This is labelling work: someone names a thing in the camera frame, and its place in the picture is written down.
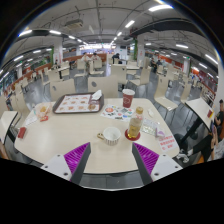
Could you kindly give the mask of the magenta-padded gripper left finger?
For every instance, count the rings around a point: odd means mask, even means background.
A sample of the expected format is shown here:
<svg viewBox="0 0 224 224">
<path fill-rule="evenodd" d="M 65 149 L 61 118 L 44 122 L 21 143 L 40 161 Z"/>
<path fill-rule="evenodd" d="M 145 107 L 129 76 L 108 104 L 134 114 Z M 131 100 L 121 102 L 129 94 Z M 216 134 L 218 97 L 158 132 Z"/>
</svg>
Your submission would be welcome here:
<svg viewBox="0 0 224 224">
<path fill-rule="evenodd" d="M 66 154 L 56 154 L 42 169 L 72 183 L 79 184 L 91 153 L 89 142 L 78 146 Z"/>
</svg>

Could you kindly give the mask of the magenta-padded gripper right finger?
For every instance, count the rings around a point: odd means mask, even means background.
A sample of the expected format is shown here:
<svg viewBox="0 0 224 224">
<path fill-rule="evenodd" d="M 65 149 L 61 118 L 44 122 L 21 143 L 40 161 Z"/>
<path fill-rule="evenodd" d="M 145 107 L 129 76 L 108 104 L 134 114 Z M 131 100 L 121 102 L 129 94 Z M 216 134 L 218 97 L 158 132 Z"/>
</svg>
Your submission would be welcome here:
<svg viewBox="0 0 224 224">
<path fill-rule="evenodd" d="M 164 178 L 182 167 L 166 154 L 157 154 L 137 143 L 132 144 L 132 154 L 144 185 Z"/>
</svg>

